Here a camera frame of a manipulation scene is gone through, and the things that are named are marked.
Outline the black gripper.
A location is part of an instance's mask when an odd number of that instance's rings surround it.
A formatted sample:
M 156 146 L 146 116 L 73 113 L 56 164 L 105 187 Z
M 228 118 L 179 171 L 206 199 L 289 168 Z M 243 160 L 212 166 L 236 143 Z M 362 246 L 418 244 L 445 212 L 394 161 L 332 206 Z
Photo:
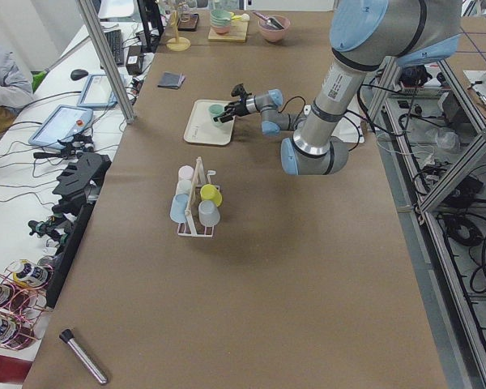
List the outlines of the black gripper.
M 229 102 L 227 105 L 224 106 L 224 111 L 222 115 L 214 116 L 212 121 L 214 124 L 222 124 L 225 122 L 230 122 L 233 120 L 233 117 L 243 117 L 249 114 L 249 110 L 247 109 L 247 98 L 246 99 L 239 99 L 235 101 Z

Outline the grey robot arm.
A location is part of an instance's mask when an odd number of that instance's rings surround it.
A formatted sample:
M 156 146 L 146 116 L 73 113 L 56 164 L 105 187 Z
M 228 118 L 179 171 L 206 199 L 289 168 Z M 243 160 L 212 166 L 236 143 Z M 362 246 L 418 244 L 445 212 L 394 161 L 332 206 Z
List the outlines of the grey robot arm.
M 299 113 L 284 113 L 279 111 L 283 104 L 283 94 L 279 89 L 271 89 L 261 95 L 254 96 L 247 92 L 242 83 L 236 85 L 231 96 L 239 99 L 224 106 L 222 113 L 214 116 L 215 124 L 222 124 L 235 117 L 244 117 L 252 113 L 260 113 L 262 118 L 262 133 L 265 135 L 278 135 L 280 131 L 295 131 L 306 119 L 304 110 Z
M 458 48 L 460 1 L 342 1 L 330 26 L 335 60 L 307 118 L 281 143 L 290 175 L 336 173 L 347 163 L 346 145 L 333 135 L 369 72 L 384 58 L 399 67 L 441 61 Z

